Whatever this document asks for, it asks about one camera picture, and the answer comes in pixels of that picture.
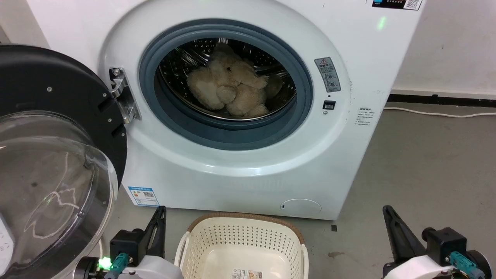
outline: laundry basket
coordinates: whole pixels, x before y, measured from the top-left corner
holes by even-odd
[[[185,279],[308,279],[302,234],[259,215],[214,213],[189,226],[174,264]]]

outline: stuffed animal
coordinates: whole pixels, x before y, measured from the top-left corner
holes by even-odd
[[[227,44],[220,43],[207,67],[192,71],[187,84],[195,98],[209,110],[225,107],[232,116],[255,117],[269,112],[265,100],[279,92],[282,80],[276,75],[271,79],[256,75],[250,61],[241,59]]]

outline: black baseboard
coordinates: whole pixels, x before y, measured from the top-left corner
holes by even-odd
[[[391,94],[388,102],[496,108],[496,100]]]

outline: concrete floor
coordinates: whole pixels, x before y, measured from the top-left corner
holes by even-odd
[[[388,104],[428,112],[472,114],[495,109]],[[468,119],[385,111],[337,221],[284,218],[303,233],[310,277],[381,278],[392,260],[382,206],[392,205],[420,238],[428,226],[450,226],[496,265],[496,117]],[[119,193],[104,234],[145,228],[154,208]],[[186,228],[205,211],[168,209],[166,259],[173,261]],[[337,231],[331,231],[331,225]]]

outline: door hinge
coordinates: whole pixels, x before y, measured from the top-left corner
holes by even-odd
[[[110,68],[109,72],[110,80],[113,82],[110,93],[119,105],[124,124],[129,124],[134,119],[141,120],[141,115],[127,83],[124,69]]]

